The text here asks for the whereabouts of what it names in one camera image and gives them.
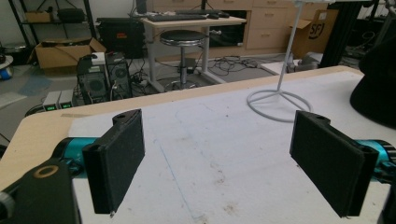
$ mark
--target desk leg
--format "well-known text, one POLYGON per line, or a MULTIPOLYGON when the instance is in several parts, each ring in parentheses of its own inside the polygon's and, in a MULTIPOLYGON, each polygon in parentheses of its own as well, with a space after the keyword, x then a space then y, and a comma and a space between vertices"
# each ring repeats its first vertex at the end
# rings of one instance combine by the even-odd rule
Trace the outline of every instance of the desk leg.
POLYGON ((210 30, 210 27, 205 27, 206 38, 205 38, 205 42, 204 42, 204 55, 202 58, 202 67, 200 69, 201 70, 200 72, 201 72, 201 75, 208 77, 209 79, 213 80, 216 83, 226 83, 226 81, 224 81, 223 79, 221 79, 219 77, 216 77, 215 75, 213 75, 212 73, 210 73, 207 70, 207 64, 209 61, 209 40, 210 40, 209 30, 210 30))
POLYGON ((145 24, 146 45, 148 47, 148 83, 158 92, 164 92, 163 86, 155 77, 155 51, 154 51, 154 29, 145 24))

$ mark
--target stool leg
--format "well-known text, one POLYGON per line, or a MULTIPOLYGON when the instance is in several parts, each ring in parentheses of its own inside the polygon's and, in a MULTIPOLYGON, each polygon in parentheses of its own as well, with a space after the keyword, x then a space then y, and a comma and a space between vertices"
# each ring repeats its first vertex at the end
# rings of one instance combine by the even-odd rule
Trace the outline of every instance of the stool leg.
POLYGON ((180 47, 180 88, 182 90, 186 89, 187 83, 187 67, 186 67, 186 59, 184 57, 184 47, 180 47))

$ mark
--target black chair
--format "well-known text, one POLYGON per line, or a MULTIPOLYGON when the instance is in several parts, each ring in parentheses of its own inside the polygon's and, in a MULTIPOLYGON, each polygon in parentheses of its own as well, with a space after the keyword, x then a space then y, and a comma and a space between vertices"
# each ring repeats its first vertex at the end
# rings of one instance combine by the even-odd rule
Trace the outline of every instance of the black chair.
POLYGON ((174 81, 165 85, 165 91, 172 87, 174 90, 185 90, 199 87, 198 83, 187 80, 187 67, 185 59, 186 47, 202 46, 206 36, 197 31, 172 30, 161 34, 161 42, 168 46, 180 47, 180 81, 174 81))

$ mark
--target gray floor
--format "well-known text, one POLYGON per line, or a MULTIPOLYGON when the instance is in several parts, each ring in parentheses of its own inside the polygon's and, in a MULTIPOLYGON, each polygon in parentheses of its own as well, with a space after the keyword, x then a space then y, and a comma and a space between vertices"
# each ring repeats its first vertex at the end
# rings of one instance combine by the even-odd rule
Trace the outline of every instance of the gray floor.
MULTIPOLYGON (((272 74, 260 69, 259 65, 261 63, 283 61, 283 57, 284 54, 244 58, 225 57, 210 61, 209 70, 227 82, 269 77, 272 74)), ((160 83, 166 85, 173 80, 178 80, 177 65, 178 63, 157 64, 157 79, 160 83)), ((130 74, 135 74, 143 67, 142 73, 139 74, 142 78, 147 78, 147 66, 147 61, 134 60, 130 65, 130 74)), ((76 75, 44 75, 44 72, 38 66, 32 65, 13 66, 13 69, 11 79, 0 80, 0 97, 5 99, 6 95, 13 93, 25 96, 25 98, 0 108, 0 134, 3 135, 0 136, 0 145, 3 146, 8 145, 8 140, 12 141, 12 136, 21 120, 25 118, 26 113, 32 108, 40 108, 48 92, 70 90, 77 86, 76 75)), ((189 75, 188 79, 198 82, 201 86, 215 85, 215 83, 202 78, 197 72, 189 75)), ((133 86, 133 92, 134 97, 158 93, 150 85, 143 87, 139 84, 133 86)))

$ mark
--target black hat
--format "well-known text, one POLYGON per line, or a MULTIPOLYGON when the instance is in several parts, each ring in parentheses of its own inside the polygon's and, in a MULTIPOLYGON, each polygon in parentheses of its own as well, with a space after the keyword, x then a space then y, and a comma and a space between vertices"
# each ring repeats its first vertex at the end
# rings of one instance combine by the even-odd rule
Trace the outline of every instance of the black hat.
POLYGON ((396 128, 396 36, 370 50, 359 63, 364 77, 350 96, 363 116, 396 128))

